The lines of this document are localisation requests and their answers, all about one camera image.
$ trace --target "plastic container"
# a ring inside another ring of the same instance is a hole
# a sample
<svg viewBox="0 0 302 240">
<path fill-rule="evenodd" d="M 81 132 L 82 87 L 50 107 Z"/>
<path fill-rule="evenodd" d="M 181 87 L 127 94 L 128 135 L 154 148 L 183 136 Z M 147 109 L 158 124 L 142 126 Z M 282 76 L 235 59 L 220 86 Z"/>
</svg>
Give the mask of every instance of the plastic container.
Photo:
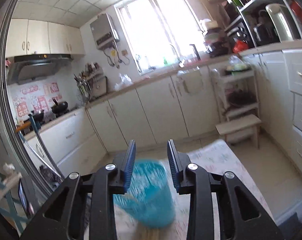
<svg viewBox="0 0 302 240">
<path fill-rule="evenodd" d="M 125 195 L 114 195 L 114 203 L 151 228 L 173 222 L 175 210 L 165 168 L 156 161 L 136 161 L 131 185 Z"/>
</svg>

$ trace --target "floor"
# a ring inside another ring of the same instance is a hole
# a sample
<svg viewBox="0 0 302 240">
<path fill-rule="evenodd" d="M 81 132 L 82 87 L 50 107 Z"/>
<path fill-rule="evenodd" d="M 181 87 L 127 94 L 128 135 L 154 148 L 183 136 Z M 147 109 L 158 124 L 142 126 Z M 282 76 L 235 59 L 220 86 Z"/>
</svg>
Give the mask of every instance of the floor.
<svg viewBox="0 0 302 240">
<path fill-rule="evenodd" d="M 180 152 L 191 152 L 212 143 L 217 137 L 176 143 Z M 256 149 L 250 140 L 230 146 L 245 166 L 262 195 L 272 215 L 279 225 L 294 212 L 302 222 L 302 178 L 281 150 L 265 135 L 260 136 L 260 149 Z M 137 152 L 136 158 L 166 159 L 166 148 L 157 148 Z M 106 157 L 99 166 L 112 162 Z"/>
</svg>

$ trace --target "white kitchen cabinet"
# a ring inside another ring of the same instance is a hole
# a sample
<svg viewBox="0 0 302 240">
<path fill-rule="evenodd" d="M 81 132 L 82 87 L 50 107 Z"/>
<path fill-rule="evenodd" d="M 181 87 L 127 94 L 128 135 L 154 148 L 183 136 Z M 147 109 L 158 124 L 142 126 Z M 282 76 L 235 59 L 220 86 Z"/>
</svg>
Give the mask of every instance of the white kitchen cabinet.
<svg viewBox="0 0 302 240">
<path fill-rule="evenodd" d="M 32 139 L 28 140 L 28 144 L 30 147 L 51 167 L 53 168 L 53 165 L 51 164 L 50 160 L 46 156 L 44 150 L 42 149 L 40 142 L 38 141 L 38 138 L 34 136 Z M 42 161 L 39 160 L 39 158 L 24 144 L 24 147 L 26 149 L 26 152 L 28 153 L 29 157 L 31 158 L 33 164 L 39 170 L 39 167 L 41 165 L 45 165 Z"/>
<path fill-rule="evenodd" d="M 293 93 L 282 52 L 261 54 L 265 68 L 270 113 L 269 133 L 286 150 L 292 146 Z"/>
<path fill-rule="evenodd" d="M 67 118 L 40 133 L 47 151 L 56 163 L 92 134 L 94 129 L 84 108 L 69 113 Z"/>
<path fill-rule="evenodd" d="M 268 80 L 266 76 L 266 67 L 261 64 L 259 54 L 248 55 L 242 58 L 246 63 L 255 70 L 255 76 L 258 85 L 258 97 L 259 97 L 259 109 L 260 119 L 262 121 L 262 127 L 269 131 L 270 125 L 270 108 L 269 108 L 269 97 L 268 97 Z"/>
<path fill-rule="evenodd" d="M 178 77 L 172 76 L 190 137 L 214 131 L 220 122 L 208 67 L 201 67 L 200 73 L 203 88 L 195 94 L 186 92 Z"/>
<path fill-rule="evenodd" d="M 47 22 L 29 20 L 27 35 L 27 54 L 50 53 Z"/>
<path fill-rule="evenodd" d="M 26 55 L 28 19 L 11 19 L 6 40 L 5 57 Z"/>
<path fill-rule="evenodd" d="M 157 143 L 187 138 L 187 128 L 170 77 L 136 89 Z"/>
<path fill-rule="evenodd" d="M 128 144 L 130 140 L 137 147 L 156 144 L 136 90 L 112 98 L 109 103 Z"/>
<path fill-rule="evenodd" d="M 127 143 L 108 101 L 97 104 L 87 111 L 108 152 L 127 149 Z"/>
<path fill-rule="evenodd" d="M 289 87 L 302 95 L 302 49 L 284 50 L 283 55 L 289 71 Z"/>
<path fill-rule="evenodd" d="M 85 51 L 80 29 L 66 26 L 65 30 L 70 54 L 84 55 Z"/>
<path fill-rule="evenodd" d="M 69 54 L 70 51 L 66 38 L 65 26 L 49 22 L 48 31 L 51 54 Z"/>
<path fill-rule="evenodd" d="M 105 154 L 105 149 L 98 136 L 94 133 L 74 151 L 58 162 L 57 166 L 65 177 L 72 172 L 86 175 L 93 171 Z"/>
</svg>

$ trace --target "plastic bag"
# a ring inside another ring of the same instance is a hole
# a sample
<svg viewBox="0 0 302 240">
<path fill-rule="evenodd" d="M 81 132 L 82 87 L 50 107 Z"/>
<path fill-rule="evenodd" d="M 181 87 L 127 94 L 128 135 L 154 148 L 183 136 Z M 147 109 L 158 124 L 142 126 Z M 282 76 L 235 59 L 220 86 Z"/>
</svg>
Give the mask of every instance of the plastic bag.
<svg viewBox="0 0 302 240">
<path fill-rule="evenodd" d="M 128 75 L 126 75 L 126 74 L 122 75 L 120 73 L 119 77 L 121 78 L 121 82 L 115 84 L 115 86 L 114 86 L 115 91 L 119 91 L 122 88 L 128 87 L 133 84 L 132 80 L 129 78 Z"/>
<path fill-rule="evenodd" d="M 239 71 L 248 69 L 248 65 L 245 64 L 242 60 L 240 60 L 237 56 L 232 55 L 229 58 L 230 65 L 227 67 L 229 71 Z"/>
</svg>

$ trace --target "wall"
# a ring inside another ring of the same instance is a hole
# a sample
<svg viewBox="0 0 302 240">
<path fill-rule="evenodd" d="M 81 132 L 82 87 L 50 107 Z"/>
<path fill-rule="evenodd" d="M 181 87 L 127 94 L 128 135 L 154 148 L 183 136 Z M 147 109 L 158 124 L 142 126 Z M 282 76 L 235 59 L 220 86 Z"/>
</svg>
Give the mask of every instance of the wall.
<svg viewBox="0 0 302 240">
<path fill-rule="evenodd" d="M 14 121 L 16 122 L 16 119 L 18 122 L 25 121 L 28 119 L 28 114 L 32 110 L 36 111 L 37 108 L 45 110 L 45 121 L 54 119 L 55 116 L 51 111 L 51 106 L 54 105 L 52 97 L 60 102 L 67 101 L 69 109 L 81 104 L 77 96 L 76 82 L 72 76 L 72 65 L 69 64 L 46 79 L 8 86 L 8 98 Z"/>
<path fill-rule="evenodd" d="M 210 18 L 210 14 L 208 13 L 207 9 L 205 8 L 205 6 L 203 6 L 203 3 L 200 0 L 187 1 L 189 2 L 191 8 L 193 9 L 195 15 L 199 20 Z M 129 48 L 129 44 L 126 41 L 122 25 L 118 19 L 116 9 L 114 8 L 114 6 L 110 6 L 105 10 L 105 12 L 111 16 L 114 23 L 114 27 L 119 35 L 120 41 L 117 43 L 118 50 L 120 52 L 125 49 L 128 51 L 127 57 L 130 59 L 130 63 L 128 65 L 120 64 L 119 69 L 117 69 L 116 67 L 109 66 L 104 53 L 102 51 L 97 50 L 95 46 L 95 42 L 90 28 L 90 23 L 95 21 L 97 17 L 93 17 L 90 21 L 88 21 L 80 28 L 86 55 L 80 60 L 74 62 L 74 69 L 76 69 L 78 66 L 78 71 L 76 73 L 78 74 L 82 70 L 84 70 L 85 64 L 87 62 L 97 62 L 103 68 L 104 75 L 107 76 L 109 79 L 109 88 L 113 90 L 114 85 L 120 82 L 120 73 L 127 74 L 133 82 L 141 79 L 142 77 L 140 76 L 137 70 L 137 66 L 134 62 L 133 55 Z"/>
</svg>

